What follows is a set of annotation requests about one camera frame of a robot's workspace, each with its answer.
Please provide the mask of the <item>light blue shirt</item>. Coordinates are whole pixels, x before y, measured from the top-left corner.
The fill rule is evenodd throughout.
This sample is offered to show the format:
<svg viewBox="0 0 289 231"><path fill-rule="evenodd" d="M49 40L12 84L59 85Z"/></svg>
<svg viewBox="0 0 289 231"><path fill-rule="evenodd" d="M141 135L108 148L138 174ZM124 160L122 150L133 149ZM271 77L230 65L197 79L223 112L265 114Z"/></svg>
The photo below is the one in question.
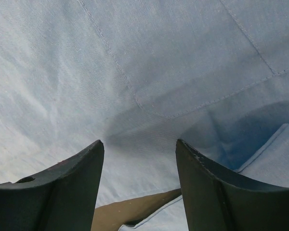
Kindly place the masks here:
<svg viewBox="0 0 289 231"><path fill-rule="evenodd" d="M0 0L0 184L97 140L108 226L176 193L119 231L189 231L178 140L289 188L289 0Z"/></svg>

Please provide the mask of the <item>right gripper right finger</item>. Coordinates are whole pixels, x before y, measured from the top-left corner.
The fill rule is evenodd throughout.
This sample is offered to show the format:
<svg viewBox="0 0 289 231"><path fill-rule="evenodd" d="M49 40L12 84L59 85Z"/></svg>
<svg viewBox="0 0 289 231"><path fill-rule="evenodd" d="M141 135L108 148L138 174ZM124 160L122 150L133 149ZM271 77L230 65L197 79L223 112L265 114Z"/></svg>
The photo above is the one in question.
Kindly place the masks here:
<svg viewBox="0 0 289 231"><path fill-rule="evenodd" d="M183 140L176 163L190 231L289 231L289 188L242 176Z"/></svg>

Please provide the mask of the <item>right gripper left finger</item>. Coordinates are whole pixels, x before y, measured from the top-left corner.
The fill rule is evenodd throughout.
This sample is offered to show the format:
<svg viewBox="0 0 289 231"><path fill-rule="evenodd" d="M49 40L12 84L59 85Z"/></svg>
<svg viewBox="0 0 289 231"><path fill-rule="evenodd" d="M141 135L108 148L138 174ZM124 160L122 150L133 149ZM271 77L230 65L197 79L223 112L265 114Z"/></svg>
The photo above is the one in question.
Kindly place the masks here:
<svg viewBox="0 0 289 231"><path fill-rule="evenodd" d="M95 141L15 183L0 184L0 231L89 231L104 162Z"/></svg>

